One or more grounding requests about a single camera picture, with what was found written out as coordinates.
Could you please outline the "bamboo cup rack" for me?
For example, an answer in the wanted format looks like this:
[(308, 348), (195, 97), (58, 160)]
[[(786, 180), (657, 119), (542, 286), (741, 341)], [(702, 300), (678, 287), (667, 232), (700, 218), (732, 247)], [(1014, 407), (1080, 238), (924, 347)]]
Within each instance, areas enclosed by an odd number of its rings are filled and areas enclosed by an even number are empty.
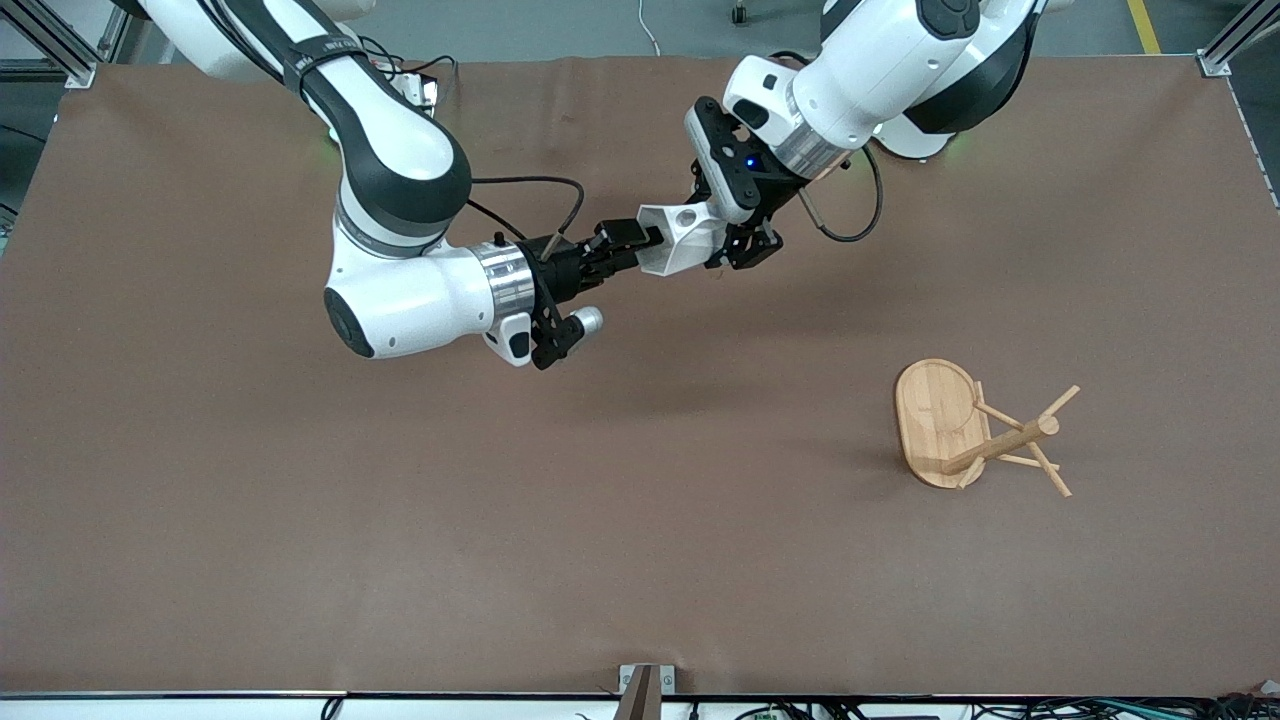
[(911, 474), (937, 489), (965, 489), (992, 462), (1041, 469), (1064, 498), (1073, 496), (1060, 465), (1041, 443), (1060, 432), (1059, 413), (1078, 386), (1029, 421), (1020, 421), (986, 401), (986, 392), (956, 363), (928, 357), (906, 366), (896, 379), (893, 409), (904, 460)]

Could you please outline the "aluminium frame profile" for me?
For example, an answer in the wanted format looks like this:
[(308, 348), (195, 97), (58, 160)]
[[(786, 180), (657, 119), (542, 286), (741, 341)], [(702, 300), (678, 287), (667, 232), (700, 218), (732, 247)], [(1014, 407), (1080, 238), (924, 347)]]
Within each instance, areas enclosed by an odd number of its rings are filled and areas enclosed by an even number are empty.
[(1230, 76), (1229, 61), (1235, 55), (1276, 33), (1280, 33), (1280, 0), (1242, 0), (1240, 10), (1196, 53), (1201, 74)]
[(141, 22), (115, 0), (0, 0), (0, 82), (87, 87)]

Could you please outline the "white angular plastic cup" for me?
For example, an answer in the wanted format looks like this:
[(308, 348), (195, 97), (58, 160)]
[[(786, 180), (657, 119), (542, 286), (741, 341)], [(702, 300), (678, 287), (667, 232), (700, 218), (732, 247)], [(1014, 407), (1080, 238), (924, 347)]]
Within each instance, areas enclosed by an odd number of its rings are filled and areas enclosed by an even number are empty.
[(660, 242), (637, 252), (640, 270), (658, 277), (703, 266), (722, 250), (726, 220), (712, 201), (685, 205), (641, 205), (636, 222), (657, 231)]

